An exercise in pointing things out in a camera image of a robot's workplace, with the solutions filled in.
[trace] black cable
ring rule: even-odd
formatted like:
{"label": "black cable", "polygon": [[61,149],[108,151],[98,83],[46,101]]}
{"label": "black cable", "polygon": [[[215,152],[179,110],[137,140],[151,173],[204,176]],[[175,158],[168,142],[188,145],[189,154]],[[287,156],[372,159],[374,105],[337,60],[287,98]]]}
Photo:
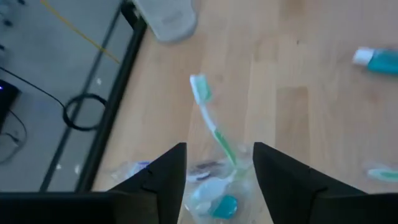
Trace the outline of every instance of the black cable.
{"label": "black cable", "polygon": [[22,122],[21,119],[19,119],[19,117],[14,112],[12,112],[11,110],[8,110],[8,111],[10,112],[10,114],[12,114],[15,117],[15,119],[18,120],[18,122],[21,124],[22,128],[24,129],[24,138],[21,141],[18,137],[15,137],[10,133],[0,134],[0,136],[10,137],[12,139],[12,141],[15,144],[17,144],[17,147],[12,151],[12,153],[10,153],[6,158],[4,158],[0,161],[0,165],[8,163],[25,146],[25,144],[27,142],[27,130],[26,130],[25,124]]}
{"label": "black cable", "polygon": [[8,73],[9,75],[12,75],[13,77],[19,79],[20,81],[34,87],[35,89],[41,91],[42,93],[46,94],[47,96],[51,97],[52,99],[54,99],[57,103],[59,103],[59,105],[61,105],[61,107],[63,108],[63,112],[62,112],[62,119],[63,122],[65,122],[65,124],[69,127],[69,128],[73,128],[76,129],[78,131],[92,131],[92,130],[96,130],[98,129],[99,123],[93,126],[89,126],[89,127],[82,127],[82,126],[78,126],[76,125],[70,118],[68,115],[68,109],[69,107],[71,107],[74,104],[80,103],[81,101],[83,101],[84,99],[94,99],[99,101],[102,105],[106,106],[106,100],[100,96],[98,96],[97,94],[94,93],[85,93],[85,94],[80,94],[76,97],[73,97],[72,99],[70,99],[66,106],[60,101],[58,100],[56,97],[54,97],[53,95],[51,95],[50,93],[44,91],[43,89],[41,89],[40,87],[36,86],[35,84],[32,84],[31,82],[28,82],[27,80],[19,77],[18,75],[16,75],[15,73],[10,72],[9,70],[3,68],[0,66],[0,70]]}

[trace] wooden surface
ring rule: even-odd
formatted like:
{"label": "wooden surface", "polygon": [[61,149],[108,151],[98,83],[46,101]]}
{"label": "wooden surface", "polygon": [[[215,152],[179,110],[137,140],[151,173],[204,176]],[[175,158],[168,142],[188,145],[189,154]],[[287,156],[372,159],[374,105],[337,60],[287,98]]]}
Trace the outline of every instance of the wooden surface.
{"label": "wooden surface", "polygon": [[[153,160],[178,142],[188,142],[189,161],[206,158],[214,144],[189,84],[199,72],[230,138],[265,142],[367,192],[398,190],[365,173],[398,161],[398,78],[351,64],[359,46],[398,46],[398,1],[197,3],[190,39],[162,45],[147,32],[95,190],[112,187],[123,162]],[[266,208],[256,220],[271,223]]]}

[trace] black pointed object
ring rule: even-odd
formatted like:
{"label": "black pointed object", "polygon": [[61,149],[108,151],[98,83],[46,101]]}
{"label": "black pointed object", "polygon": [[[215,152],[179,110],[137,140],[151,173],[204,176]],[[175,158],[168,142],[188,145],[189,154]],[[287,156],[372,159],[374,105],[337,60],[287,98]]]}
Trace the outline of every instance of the black pointed object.
{"label": "black pointed object", "polygon": [[398,194],[366,194],[261,142],[253,162],[274,224],[398,223]]}
{"label": "black pointed object", "polygon": [[0,193],[0,223],[177,223],[186,160],[179,143],[108,192]]}

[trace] teal object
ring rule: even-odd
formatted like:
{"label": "teal object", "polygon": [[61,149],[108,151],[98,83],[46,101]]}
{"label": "teal object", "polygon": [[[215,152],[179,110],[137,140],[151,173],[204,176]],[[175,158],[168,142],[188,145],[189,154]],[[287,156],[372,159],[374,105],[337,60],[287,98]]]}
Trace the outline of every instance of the teal object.
{"label": "teal object", "polygon": [[238,209],[238,200],[232,195],[225,195],[214,212],[211,214],[214,218],[231,219]]}
{"label": "teal object", "polygon": [[368,70],[372,72],[398,74],[398,52],[391,50],[376,50]]}
{"label": "teal object", "polygon": [[398,51],[360,47],[353,63],[364,65],[371,72],[398,74]]}

